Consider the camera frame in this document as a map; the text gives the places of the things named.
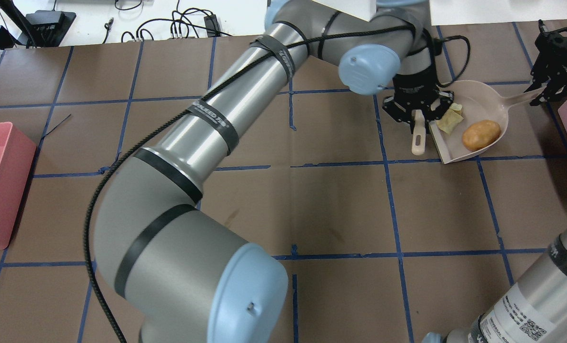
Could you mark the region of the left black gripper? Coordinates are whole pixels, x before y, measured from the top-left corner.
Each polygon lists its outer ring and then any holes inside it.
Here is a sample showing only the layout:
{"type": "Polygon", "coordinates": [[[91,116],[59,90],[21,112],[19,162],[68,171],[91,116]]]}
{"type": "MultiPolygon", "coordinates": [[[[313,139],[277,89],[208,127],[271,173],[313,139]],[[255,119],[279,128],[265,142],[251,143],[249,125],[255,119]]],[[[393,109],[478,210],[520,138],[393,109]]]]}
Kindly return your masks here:
{"type": "Polygon", "coordinates": [[[438,86],[435,71],[415,74],[396,74],[393,77],[394,95],[383,100],[382,108],[398,123],[407,123],[414,129],[413,111],[422,111],[426,122],[440,120],[454,102],[452,91],[438,86]]]}

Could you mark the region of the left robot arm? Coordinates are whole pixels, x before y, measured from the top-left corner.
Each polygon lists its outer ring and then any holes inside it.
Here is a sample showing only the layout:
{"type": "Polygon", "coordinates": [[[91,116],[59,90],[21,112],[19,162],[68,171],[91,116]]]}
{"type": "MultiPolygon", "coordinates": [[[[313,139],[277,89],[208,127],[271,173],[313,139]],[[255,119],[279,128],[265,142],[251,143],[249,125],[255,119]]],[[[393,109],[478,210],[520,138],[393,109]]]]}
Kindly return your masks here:
{"type": "Polygon", "coordinates": [[[95,276],[143,314],[140,343],[266,343],[285,304],[285,267],[198,209],[203,186],[309,56],[376,95],[418,50],[427,0],[377,0],[364,20],[316,0],[268,1],[264,27],[200,97],[128,152],[98,184],[83,248],[95,276]]]}

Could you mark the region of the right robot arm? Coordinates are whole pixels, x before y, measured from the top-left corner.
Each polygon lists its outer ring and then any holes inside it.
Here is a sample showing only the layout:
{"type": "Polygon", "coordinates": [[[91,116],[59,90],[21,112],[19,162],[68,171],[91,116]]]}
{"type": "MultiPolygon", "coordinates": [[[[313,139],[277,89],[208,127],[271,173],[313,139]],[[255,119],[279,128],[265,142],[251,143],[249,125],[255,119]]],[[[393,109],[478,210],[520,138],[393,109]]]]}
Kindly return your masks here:
{"type": "MultiPolygon", "coordinates": [[[[451,89],[465,109],[465,125],[481,120],[499,124],[505,134],[509,109],[529,102],[567,98],[567,27],[549,30],[538,22],[538,57],[532,82],[517,96],[504,97],[478,81],[457,81],[451,89]]],[[[441,335],[431,332],[425,343],[567,343],[567,230],[555,237],[545,252],[510,289],[468,328],[441,335]]]]}

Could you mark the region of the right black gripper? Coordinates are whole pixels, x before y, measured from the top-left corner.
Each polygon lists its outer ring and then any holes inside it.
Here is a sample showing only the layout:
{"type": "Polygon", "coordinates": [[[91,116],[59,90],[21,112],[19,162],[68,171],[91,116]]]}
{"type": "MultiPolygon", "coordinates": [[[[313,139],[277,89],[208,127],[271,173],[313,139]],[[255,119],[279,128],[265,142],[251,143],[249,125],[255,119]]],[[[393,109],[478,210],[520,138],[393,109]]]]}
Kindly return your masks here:
{"type": "Polygon", "coordinates": [[[530,106],[567,99],[567,27],[549,30],[538,21],[539,35],[535,46],[538,56],[531,70],[530,91],[543,88],[530,106]]]}

